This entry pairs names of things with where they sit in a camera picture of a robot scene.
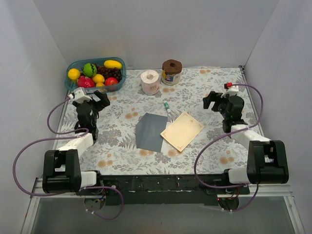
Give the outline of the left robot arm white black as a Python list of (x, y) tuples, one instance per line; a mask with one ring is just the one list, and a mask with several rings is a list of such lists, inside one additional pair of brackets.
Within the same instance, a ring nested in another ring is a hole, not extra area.
[(106, 93), (94, 91), (99, 100), (77, 88), (69, 98), (76, 107), (78, 121), (74, 127), (74, 138), (66, 145), (49, 150), (44, 155), (42, 188), (47, 194), (76, 193), (87, 187), (93, 195), (103, 191), (104, 184), (97, 179), (96, 171), (81, 171), (79, 157), (98, 139), (97, 119), (99, 112), (110, 105)]

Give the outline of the cream letter paper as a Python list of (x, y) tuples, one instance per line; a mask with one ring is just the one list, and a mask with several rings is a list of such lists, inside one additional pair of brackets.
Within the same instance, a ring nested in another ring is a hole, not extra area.
[(183, 112), (160, 135), (179, 152), (182, 152), (203, 128), (204, 125), (187, 112)]

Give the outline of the grey envelope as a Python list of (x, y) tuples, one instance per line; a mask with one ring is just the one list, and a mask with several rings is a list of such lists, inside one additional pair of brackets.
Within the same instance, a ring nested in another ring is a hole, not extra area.
[(136, 147), (139, 149), (161, 152), (163, 137), (168, 117), (146, 113), (136, 125)]

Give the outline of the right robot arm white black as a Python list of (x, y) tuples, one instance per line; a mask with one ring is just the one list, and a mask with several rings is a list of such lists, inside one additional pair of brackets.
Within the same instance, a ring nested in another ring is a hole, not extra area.
[(239, 184), (285, 184), (289, 180), (285, 145), (280, 140), (271, 140), (261, 136), (242, 119), (244, 100), (238, 95), (229, 95), (211, 91), (203, 98), (203, 108), (222, 117), (222, 129), (231, 133), (230, 138), (248, 150), (247, 165), (244, 168), (226, 169), (227, 178), (221, 180), (220, 187), (227, 194), (237, 190)]

